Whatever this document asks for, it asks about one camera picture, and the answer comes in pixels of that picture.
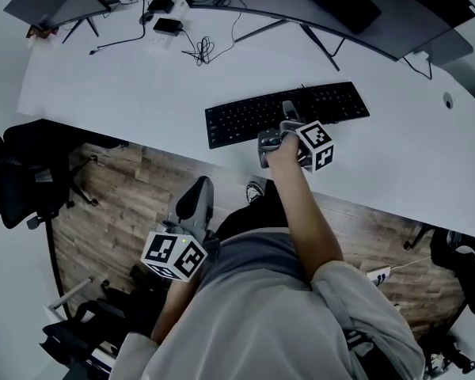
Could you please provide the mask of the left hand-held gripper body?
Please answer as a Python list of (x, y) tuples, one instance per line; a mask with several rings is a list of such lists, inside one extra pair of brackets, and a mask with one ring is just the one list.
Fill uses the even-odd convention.
[(215, 234), (208, 229), (212, 211), (189, 219), (175, 213), (148, 234), (141, 262), (165, 279), (188, 282), (215, 259)]

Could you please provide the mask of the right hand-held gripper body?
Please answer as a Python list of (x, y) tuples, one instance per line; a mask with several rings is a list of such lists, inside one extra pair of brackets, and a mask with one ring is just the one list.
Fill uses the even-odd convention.
[(317, 173), (333, 161), (334, 142), (319, 121), (301, 123), (284, 120), (278, 129), (261, 131), (257, 137), (260, 167), (268, 168), (266, 153), (277, 150), (287, 134), (299, 139), (298, 163), (309, 173)]

